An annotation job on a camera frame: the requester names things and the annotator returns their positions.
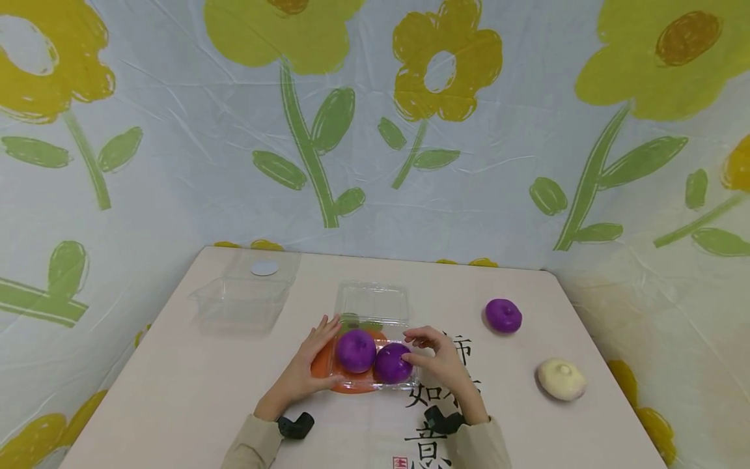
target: fabric backdrop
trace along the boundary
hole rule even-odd
[[[548,269],[668,464],[750,466],[748,18],[4,0],[0,467],[56,467],[215,242]]]

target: white round sticker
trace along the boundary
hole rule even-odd
[[[273,275],[279,270],[279,265],[273,260],[259,260],[250,268],[250,271],[255,275],[266,277],[267,275]]]

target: table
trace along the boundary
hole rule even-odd
[[[664,468],[552,274],[303,254],[267,336],[207,333],[198,327],[197,305],[188,295],[220,277],[234,252],[201,251],[62,469],[219,467],[258,398],[310,327],[332,314],[339,282],[350,279],[405,285],[414,324],[429,323],[456,341],[467,340],[461,342],[464,353],[471,348],[467,368],[481,381],[478,387],[502,427],[515,469]],[[482,323],[483,307],[496,297],[511,299],[524,314],[513,336],[494,335]],[[562,404],[539,391],[534,370],[551,356],[571,360],[588,377],[580,400]],[[442,440],[405,440],[420,436],[425,403],[432,405],[435,394],[434,387],[429,396],[319,393],[287,413],[294,419],[306,410],[316,425],[304,441],[284,442],[274,469],[391,469],[394,457],[407,458],[409,467],[412,462],[420,467],[420,461],[430,461],[432,469],[448,467]],[[438,394],[442,398],[446,391]],[[450,397],[438,402],[441,408],[452,406]],[[420,459],[418,451],[431,452],[433,441],[439,443],[436,459]]]

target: person's left hand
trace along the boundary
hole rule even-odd
[[[331,389],[343,380],[341,376],[313,377],[310,371],[315,356],[341,329],[338,314],[330,321],[327,315],[314,327],[299,346],[297,354],[281,373],[276,383],[258,401],[253,414],[267,422],[275,422],[286,409],[297,401],[324,389]]]

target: green leaf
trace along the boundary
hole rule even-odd
[[[344,313],[338,321],[341,323],[339,335],[349,332],[352,329],[359,329],[359,316],[354,313]]]
[[[269,178],[295,191],[301,190],[308,180],[294,163],[275,153],[256,150],[253,152],[253,164]]]
[[[336,148],[349,130],[354,117],[354,90],[336,88],[320,105],[310,137],[319,155]]]
[[[698,210],[706,203],[708,190],[708,175],[703,168],[688,174],[685,181],[685,206],[690,210]]]
[[[140,127],[133,127],[112,137],[99,152],[99,169],[105,173],[114,173],[122,168],[133,159],[142,139],[143,130]]]
[[[623,226],[616,223],[596,223],[578,230],[573,236],[577,242],[613,241],[623,234]]]
[[[79,242],[63,241],[58,244],[49,257],[49,295],[66,301],[72,299],[83,288],[88,266],[89,257]]]
[[[45,168],[62,168],[73,159],[66,149],[27,137],[2,137],[5,152],[24,163]]]
[[[364,323],[360,323],[359,327],[360,329],[373,332],[380,332],[383,330],[383,325],[374,321],[365,321]]]
[[[536,178],[529,188],[534,205],[545,215],[556,215],[568,208],[568,198],[560,185],[549,178]]]
[[[456,161],[461,156],[458,150],[424,150],[414,160],[414,167],[420,170],[436,170]]]
[[[680,153],[687,137],[659,137],[631,150],[604,170],[598,181],[600,191],[648,176]]]
[[[336,213],[342,217],[351,215],[363,203],[365,203],[365,191],[360,188],[347,189],[336,199]]]
[[[401,129],[385,117],[380,118],[377,130],[380,132],[382,139],[394,150],[400,150],[407,144],[407,139]]]
[[[719,228],[701,228],[691,234],[695,244],[721,257],[750,257],[750,242]]]

